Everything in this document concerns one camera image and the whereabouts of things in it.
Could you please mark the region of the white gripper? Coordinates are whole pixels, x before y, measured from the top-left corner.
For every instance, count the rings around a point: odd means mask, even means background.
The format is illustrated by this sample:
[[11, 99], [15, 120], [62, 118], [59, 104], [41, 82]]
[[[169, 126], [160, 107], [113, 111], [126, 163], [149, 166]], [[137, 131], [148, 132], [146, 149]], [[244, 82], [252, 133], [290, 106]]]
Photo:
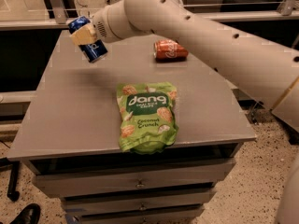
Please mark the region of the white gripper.
[[75, 45], [89, 45], [98, 40], [111, 43], [131, 36], [131, 25], [124, 10], [124, 1], [98, 10], [93, 15], [93, 23], [87, 23], [77, 30], [69, 25], [70, 37]]

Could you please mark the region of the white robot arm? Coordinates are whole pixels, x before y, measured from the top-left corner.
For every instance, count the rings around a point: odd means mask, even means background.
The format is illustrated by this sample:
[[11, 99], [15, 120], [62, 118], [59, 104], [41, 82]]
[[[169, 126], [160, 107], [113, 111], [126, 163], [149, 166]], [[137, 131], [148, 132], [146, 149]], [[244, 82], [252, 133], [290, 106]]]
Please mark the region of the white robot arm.
[[195, 15], [181, 0], [121, 0], [71, 37], [86, 45], [149, 34], [178, 42], [299, 132], [299, 51]]

